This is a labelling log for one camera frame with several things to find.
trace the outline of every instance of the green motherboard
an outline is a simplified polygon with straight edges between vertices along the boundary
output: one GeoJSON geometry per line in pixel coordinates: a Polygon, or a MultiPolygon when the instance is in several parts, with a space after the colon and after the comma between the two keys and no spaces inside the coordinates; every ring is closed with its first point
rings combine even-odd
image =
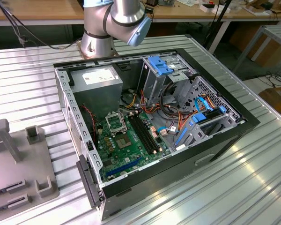
{"type": "MultiPolygon", "coordinates": [[[[127,131],[124,133],[117,133],[114,137],[111,135],[107,121],[104,120],[96,124],[97,128],[101,128],[101,132],[98,136],[97,150],[103,162],[103,167],[100,170],[103,182],[126,174],[127,172],[170,154],[170,150],[167,148],[163,139],[156,135],[153,137],[152,131],[150,130],[152,124],[147,115],[141,112],[139,118],[158,146],[158,151],[154,151],[152,154],[148,154],[144,144],[129,122],[128,116],[123,117],[123,122],[126,125],[127,131]]],[[[109,121],[109,123],[113,129],[122,125],[116,118],[112,120],[113,121],[109,121]]]]}

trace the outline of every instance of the workbench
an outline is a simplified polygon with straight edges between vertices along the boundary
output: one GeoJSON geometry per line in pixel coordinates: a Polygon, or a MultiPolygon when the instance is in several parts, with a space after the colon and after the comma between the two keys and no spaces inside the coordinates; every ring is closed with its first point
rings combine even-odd
{"type": "Polygon", "coordinates": [[[0,224],[277,224],[281,222],[281,116],[221,62],[184,35],[116,41],[120,55],[184,48],[261,122],[221,158],[106,221],[90,208],[60,110],[53,63],[80,60],[77,46],[0,50],[0,119],[10,132],[45,130],[60,195],[0,224]]]}
{"type": "MultiPolygon", "coordinates": [[[[84,24],[83,10],[77,0],[9,0],[9,2],[12,13],[25,25],[84,24]]],[[[154,23],[212,22],[213,19],[213,13],[203,12],[198,5],[189,7],[176,1],[173,7],[154,7],[154,23]]],[[[241,9],[239,12],[226,14],[222,21],[224,23],[209,48],[211,53],[214,53],[231,22],[278,21],[281,25],[281,14],[277,17],[275,15],[255,16],[241,9]]],[[[0,26],[9,25],[0,11],[0,26]]]]}

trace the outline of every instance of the table leg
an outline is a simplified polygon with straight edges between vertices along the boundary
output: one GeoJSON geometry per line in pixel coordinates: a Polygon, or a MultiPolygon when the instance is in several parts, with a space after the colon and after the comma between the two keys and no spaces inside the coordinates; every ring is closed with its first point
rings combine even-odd
{"type": "Polygon", "coordinates": [[[237,71],[237,69],[240,67],[240,65],[242,64],[243,60],[245,59],[245,57],[247,56],[247,54],[250,52],[250,50],[252,49],[252,47],[254,46],[254,44],[257,42],[257,40],[261,37],[261,35],[263,34],[262,32],[263,27],[259,27],[258,31],[256,32],[256,34],[254,35],[254,37],[251,39],[251,41],[248,43],[248,45],[246,46],[246,48],[244,49],[243,53],[241,53],[241,55],[239,56],[236,65],[234,66],[234,68],[232,69],[232,72],[235,73],[237,71]]]}
{"type": "Polygon", "coordinates": [[[267,37],[266,40],[262,43],[262,45],[259,47],[259,49],[255,52],[253,57],[251,58],[252,61],[255,61],[260,53],[264,50],[264,48],[267,46],[267,44],[270,42],[271,38],[267,37]]]}
{"type": "Polygon", "coordinates": [[[226,29],[228,28],[229,24],[230,24],[231,21],[225,21],[223,22],[223,24],[221,25],[221,28],[219,30],[219,32],[217,33],[217,35],[215,36],[215,39],[214,41],[212,42],[210,48],[209,48],[209,52],[211,54],[214,53],[216,47],[218,46],[221,38],[223,37],[224,33],[226,32],[226,29]]]}

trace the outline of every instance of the black plastic handle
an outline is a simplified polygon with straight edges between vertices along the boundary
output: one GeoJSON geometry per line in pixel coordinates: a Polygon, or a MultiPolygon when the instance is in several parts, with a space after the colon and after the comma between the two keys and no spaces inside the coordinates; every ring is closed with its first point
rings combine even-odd
{"type": "Polygon", "coordinates": [[[94,179],[91,176],[90,168],[83,155],[79,156],[79,161],[76,162],[85,192],[88,196],[91,208],[95,208],[101,205],[98,189],[94,183],[94,179]]]}

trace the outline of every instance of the chip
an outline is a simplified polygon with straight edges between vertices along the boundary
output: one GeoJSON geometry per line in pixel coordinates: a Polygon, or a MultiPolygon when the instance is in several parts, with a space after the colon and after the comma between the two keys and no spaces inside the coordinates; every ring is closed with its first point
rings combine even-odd
{"type": "Polygon", "coordinates": [[[163,142],[160,137],[156,138],[157,143],[163,142]]]}
{"type": "Polygon", "coordinates": [[[105,161],[105,162],[103,162],[103,165],[106,167],[106,166],[109,166],[109,165],[111,165],[112,164],[112,162],[111,162],[111,160],[110,159],[108,159],[107,161],[105,161]]]}
{"type": "Polygon", "coordinates": [[[123,149],[131,145],[131,141],[127,134],[120,134],[115,137],[119,149],[123,149]]]}

